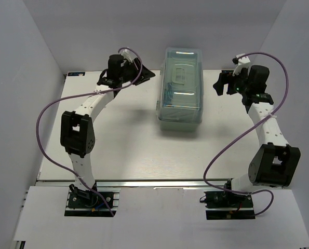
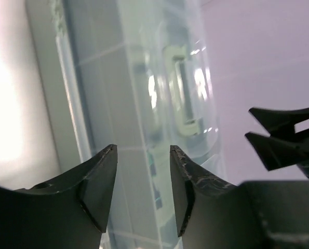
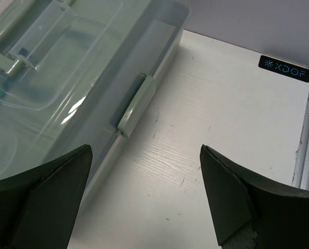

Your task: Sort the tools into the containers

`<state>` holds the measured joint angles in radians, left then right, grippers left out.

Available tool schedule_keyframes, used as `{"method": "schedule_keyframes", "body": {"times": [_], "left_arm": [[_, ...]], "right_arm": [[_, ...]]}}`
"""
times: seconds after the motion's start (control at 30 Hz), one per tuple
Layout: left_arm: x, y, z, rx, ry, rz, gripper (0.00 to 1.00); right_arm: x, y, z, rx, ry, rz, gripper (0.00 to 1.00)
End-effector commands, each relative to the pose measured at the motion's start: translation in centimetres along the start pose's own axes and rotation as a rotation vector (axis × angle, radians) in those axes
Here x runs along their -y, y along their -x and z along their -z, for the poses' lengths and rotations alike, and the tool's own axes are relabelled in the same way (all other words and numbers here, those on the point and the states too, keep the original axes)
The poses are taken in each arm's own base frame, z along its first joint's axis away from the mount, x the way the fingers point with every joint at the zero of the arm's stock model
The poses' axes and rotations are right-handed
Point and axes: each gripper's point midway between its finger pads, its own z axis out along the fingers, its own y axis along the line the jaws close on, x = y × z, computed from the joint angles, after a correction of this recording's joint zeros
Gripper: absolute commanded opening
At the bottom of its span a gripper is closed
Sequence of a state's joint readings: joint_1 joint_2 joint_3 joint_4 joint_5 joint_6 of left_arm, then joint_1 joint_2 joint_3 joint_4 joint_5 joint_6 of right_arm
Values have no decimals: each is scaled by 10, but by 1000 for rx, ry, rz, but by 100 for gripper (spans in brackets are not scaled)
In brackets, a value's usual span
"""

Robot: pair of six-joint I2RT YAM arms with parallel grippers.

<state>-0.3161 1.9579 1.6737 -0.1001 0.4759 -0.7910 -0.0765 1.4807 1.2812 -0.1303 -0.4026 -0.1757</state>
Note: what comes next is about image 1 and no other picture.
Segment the green plastic toolbox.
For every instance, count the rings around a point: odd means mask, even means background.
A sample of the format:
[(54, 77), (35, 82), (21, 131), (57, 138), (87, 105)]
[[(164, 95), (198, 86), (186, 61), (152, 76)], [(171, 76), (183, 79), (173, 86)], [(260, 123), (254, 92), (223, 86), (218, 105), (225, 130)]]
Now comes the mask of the green plastic toolbox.
[(167, 48), (160, 70), (156, 111), (163, 131), (194, 132), (203, 119), (202, 51)]

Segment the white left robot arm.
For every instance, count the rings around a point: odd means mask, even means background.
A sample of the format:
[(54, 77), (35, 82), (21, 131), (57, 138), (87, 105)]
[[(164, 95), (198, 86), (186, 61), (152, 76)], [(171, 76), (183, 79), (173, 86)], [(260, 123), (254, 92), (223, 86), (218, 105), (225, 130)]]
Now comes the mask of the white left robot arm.
[(96, 181), (91, 167), (90, 153), (96, 142), (93, 123), (100, 112), (128, 85), (139, 85), (155, 74), (148, 70), (140, 57), (130, 48), (120, 48), (108, 59), (108, 67), (99, 76), (95, 93), (72, 112), (61, 117), (60, 143), (68, 154), (75, 183), (70, 191), (87, 207), (98, 201)]

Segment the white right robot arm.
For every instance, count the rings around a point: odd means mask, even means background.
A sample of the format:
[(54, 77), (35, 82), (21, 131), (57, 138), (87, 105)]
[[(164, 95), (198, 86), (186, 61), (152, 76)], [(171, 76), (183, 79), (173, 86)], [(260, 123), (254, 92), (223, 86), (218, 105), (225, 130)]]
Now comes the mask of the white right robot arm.
[(246, 113), (253, 122), (259, 146), (249, 164), (248, 172), (230, 181), (229, 190), (222, 194), (223, 202), (230, 207), (241, 201), (241, 195), (250, 194), (264, 187), (288, 187), (301, 157), (299, 148), (292, 147), (285, 139), (276, 119), (282, 106), (274, 106), (273, 98), (266, 91), (270, 70), (261, 65), (251, 65), (247, 54), (233, 58), (232, 71), (222, 71), (213, 85), (218, 96), (240, 94)]

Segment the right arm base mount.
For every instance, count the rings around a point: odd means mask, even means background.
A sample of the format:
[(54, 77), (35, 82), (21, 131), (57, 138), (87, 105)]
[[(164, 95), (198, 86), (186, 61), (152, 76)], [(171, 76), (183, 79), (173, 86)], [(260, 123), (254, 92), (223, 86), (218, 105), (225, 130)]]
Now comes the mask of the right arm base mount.
[(255, 219), (251, 196), (237, 195), (226, 191), (207, 191), (199, 199), (205, 204), (207, 220)]

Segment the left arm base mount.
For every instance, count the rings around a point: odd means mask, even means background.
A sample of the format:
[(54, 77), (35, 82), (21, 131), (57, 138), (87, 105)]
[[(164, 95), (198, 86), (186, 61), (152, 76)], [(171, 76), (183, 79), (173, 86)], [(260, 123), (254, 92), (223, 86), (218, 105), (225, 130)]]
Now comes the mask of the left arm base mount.
[[(99, 193), (105, 199), (113, 214), (119, 204), (119, 190), (103, 188)], [(80, 190), (71, 184), (66, 201), (65, 217), (113, 217), (105, 202), (89, 190)]]

